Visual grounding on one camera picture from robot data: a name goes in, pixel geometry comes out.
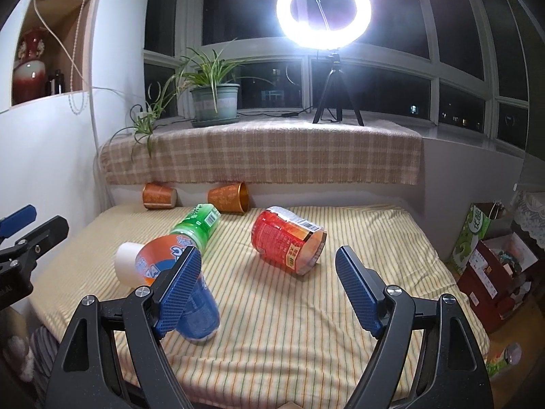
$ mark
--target white paper roll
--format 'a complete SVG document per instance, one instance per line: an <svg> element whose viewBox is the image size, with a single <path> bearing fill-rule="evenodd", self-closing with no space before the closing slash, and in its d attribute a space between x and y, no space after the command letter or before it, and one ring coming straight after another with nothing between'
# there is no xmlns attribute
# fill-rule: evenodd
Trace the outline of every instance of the white paper roll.
<svg viewBox="0 0 545 409"><path fill-rule="evenodd" d="M136 256L144 247L138 243L123 243L115 254L115 274L122 285L138 287L144 284L142 277L136 272Z"/></svg>

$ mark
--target bed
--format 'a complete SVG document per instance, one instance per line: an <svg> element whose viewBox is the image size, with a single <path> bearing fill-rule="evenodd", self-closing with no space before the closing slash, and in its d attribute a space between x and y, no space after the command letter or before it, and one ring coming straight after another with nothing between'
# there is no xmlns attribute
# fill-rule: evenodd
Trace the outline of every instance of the bed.
<svg viewBox="0 0 545 409"><path fill-rule="evenodd" d="M86 294L100 300L126 296L130 289L120 285L113 268L118 246L165 235L189 210L117 206L70 239L31 295L47 329L60 340ZM291 210L329 233L319 264L305 277L261 261L253 250L250 229L261 209L222 216L203 254L203 273L220 308L220 330L205 344L189 343L176 332L162 341L192 401L224 408L274 409L287 402L305 409L344 407L375 340L360 328L335 273L334 253L342 245L350 245L387 284L413 296L456 296L486 354L489 340L468 298L406 211L392 206ZM415 332L397 397L408 393L420 341ZM125 379L137 384L124 334L117 334L116 343Z"/></svg>

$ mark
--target green plant pot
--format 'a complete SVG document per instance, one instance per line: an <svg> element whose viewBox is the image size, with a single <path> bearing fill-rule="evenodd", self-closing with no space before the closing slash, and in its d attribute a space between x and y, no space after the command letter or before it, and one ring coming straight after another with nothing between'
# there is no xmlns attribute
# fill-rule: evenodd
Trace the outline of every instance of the green plant pot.
<svg viewBox="0 0 545 409"><path fill-rule="evenodd" d="M195 110L195 120L191 122L193 127L236 123L239 120L236 114L239 87L240 84L217 85L217 112L214 109L211 86L193 89L191 91Z"/></svg>

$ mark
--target cardboard box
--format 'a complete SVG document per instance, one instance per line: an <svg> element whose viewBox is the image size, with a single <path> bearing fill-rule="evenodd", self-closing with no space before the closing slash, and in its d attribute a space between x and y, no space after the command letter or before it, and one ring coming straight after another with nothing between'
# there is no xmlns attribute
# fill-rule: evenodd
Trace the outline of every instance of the cardboard box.
<svg viewBox="0 0 545 409"><path fill-rule="evenodd" d="M517 257L520 268L502 264L497 257L500 250L509 250ZM532 277L543 263L516 234L478 241L469 257L467 269L458 280L458 287L469 298L469 304L487 333L499 329L514 310L522 304L516 297L527 273Z"/></svg>
<svg viewBox="0 0 545 409"><path fill-rule="evenodd" d="M509 235L513 215L496 203L473 203L446 264L462 274L479 240Z"/></svg>

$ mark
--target metal bolt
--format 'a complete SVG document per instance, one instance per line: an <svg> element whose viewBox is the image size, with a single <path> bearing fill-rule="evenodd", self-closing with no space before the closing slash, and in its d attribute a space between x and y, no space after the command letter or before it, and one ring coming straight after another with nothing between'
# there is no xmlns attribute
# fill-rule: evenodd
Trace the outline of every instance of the metal bolt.
<svg viewBox="0 0 545 409"><path fill-rule="evenodd" d="M454 304L456 303L456 298L454 298L452 295L450 294L446 294L443 296L443 301L446 303L446 304Z"/></svg>
<svg viewBox="0 0 545 409"><path fill-rule="evenodd" d="M401 295L402 290L399 286L388 286L386 292L392 297L397 297L398 295Z"/></svg>
<svg viewBox="0 0 545 409"><path fill-rule="evenodd" d="M135 291L135 295L137 297L145 297L147 295L149 295L149 287L147 286L140 286L136 291Z"/></svg>
<svg viewBox="0 0 545 409"><path fill-rule="evenodd" d="M84 306L91 306L95 302L95 297L92 295L86 295L82 300L81 304Z"/></svg>

